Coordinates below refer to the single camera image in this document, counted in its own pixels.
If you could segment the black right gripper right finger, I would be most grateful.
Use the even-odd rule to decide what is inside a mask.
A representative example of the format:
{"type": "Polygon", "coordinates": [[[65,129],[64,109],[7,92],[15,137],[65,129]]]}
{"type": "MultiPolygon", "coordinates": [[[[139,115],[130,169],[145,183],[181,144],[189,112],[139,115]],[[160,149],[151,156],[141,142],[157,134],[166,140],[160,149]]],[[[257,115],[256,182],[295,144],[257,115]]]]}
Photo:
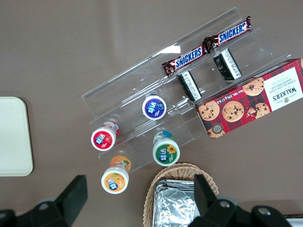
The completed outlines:
{"type": "Polygon", "coordinates": [[[239,209],[229,200],[218,199],[203,175],[194,176],[194,198],[200,216],[190,227],[245,227],[236,217],[239,209]]]}

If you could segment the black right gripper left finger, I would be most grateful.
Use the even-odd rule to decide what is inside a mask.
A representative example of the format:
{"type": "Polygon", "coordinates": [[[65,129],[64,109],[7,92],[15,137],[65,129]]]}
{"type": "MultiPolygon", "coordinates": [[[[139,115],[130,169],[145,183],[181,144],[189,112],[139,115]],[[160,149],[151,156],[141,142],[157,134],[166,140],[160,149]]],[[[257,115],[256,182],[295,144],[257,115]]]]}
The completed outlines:
{"type": "Polygon", "coordinates": [[[34,207],[34,226],[71,227],[87,199],[87,177],[78,175],[54,201],[44,201],[34,207]]]}

